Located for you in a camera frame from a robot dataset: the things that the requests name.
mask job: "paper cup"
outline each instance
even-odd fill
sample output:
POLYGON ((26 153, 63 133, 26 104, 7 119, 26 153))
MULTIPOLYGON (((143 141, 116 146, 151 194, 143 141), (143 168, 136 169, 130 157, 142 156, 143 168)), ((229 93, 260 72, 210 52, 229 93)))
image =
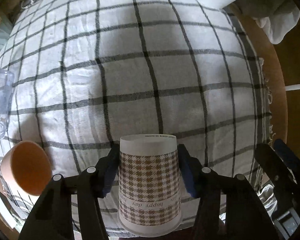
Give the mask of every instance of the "paper cup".
POLYGON ((138 236, 163 236, 181 222, 177 139, 141 134, 120 139, 119 221, 138 236))
POLYGON ((45 151, 31 141, 17 143, 4 156, 1 173, 9 187, 32 196, 39 196, 52 176, 45 151))

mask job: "patterned fabric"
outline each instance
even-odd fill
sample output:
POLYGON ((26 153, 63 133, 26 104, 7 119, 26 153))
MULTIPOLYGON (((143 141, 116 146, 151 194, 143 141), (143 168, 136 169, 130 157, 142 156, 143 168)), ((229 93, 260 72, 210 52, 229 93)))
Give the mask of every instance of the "patterned fabric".
POLYGON ((155 156, 120 153, 119 194, 139 202, 158 202, 178 195, 175 203, 157 210, 136 208, 119 200, 119 211, 129 222, 155 226, 169 222, 180 212, 180 180, 177 151, 155 156))
MULTIPOLYGON (((0 162, 32 140, 68 177, 121 136, 165 133, 202 165, 259 185, 253 152, 269 140, 271 114, 258 57, 232 13, 195 0, 40 0, 17 20, 0 68, 16 79, 0 162)), ((180 183, 178 229, 193 225, 199 203, 180 183)), ((35 199, 6 189, 31 210, 35 199)), ((110 236, 132 237, 118 222, 118 191, 116 180, 99 200, 104 223, 110 236)))

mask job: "wooden floor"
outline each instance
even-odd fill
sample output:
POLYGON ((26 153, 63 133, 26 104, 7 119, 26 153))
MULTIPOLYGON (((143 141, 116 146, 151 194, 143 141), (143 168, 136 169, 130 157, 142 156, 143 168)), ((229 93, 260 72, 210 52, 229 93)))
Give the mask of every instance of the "wooden floor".
MULTIPOLYGON (((300 20, 281 43, 275 45, 285 85, 300 84, 300 20)), ((287 91, 287 145, 300 158, 300 90, 287 91)))

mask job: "cup base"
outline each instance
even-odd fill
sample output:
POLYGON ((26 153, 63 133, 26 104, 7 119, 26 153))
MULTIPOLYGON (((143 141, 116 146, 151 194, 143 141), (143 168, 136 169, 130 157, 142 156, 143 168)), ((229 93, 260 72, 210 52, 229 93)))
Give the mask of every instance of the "cup base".
POLYGON ((162 225, 158 225, 158 226, 140 226, 140 225, 135 225, 129 221, 127 221, 124 217, 122 217, 120 215, 120 212, 118 212, 118 221, 120 223, 120 225, 122 226, 122 228, 124 228, 125 230, 127 230, 128 232, 136 235, 136 236, 141 236, 141 237, 158 237, 158 236, 164 236, 166 234, 171 233, 172 231, 174 231, 175 229, 177 229, 177 227, 181 224, 182 222, 182 215, 181 215, 181 211, 180 213, 171 221, 162 224, 162 225), (125 224, 132 224, 134 227, 137 226, 138 228, 140 228, 140 231, 136 231, 133 230, 131 228, 128 228, 125 224))

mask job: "black and white patterned fabric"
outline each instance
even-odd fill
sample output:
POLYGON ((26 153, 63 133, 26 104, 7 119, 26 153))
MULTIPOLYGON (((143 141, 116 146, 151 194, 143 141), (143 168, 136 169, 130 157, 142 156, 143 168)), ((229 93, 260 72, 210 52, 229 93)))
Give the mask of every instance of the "black and white patterned fabric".
MULTIPOLYGON (((219 174, 260 183, 253 151, 269 141, 268 94, 232 13, 195 0, 40 0, 17 20, 0 68, 16 78, 0 161, 32 140, 53 173, 68 177, 94 166, 121 136, 165 133, 219 174)), ((193 225, 198 207, 181 187, 178 229, 193 225)), ((7 190, 31 210, 35 198, 7 190)), ((99 203, 110 236, 133 236, 118 222, 117 178, 99 203)))

